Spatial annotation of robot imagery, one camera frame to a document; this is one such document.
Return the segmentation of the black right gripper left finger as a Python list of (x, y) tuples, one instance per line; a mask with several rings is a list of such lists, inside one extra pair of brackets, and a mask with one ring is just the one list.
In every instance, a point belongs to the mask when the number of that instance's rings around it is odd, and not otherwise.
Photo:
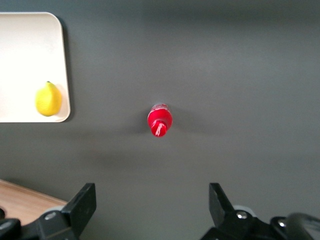
[(78, 240), (97, 208), (96, 186), (86, 183), (60, 210), (43, 213), (23, 227), (25, 240)]

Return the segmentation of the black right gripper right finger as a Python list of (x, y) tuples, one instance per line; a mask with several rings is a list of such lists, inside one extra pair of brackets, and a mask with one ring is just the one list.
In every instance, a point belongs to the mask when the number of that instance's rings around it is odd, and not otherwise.
[(209, 212), (214, 227), (203, 240), (270, 240), (270, 226), (249, 211), (235, 209), (219, 183), (209, 184)]

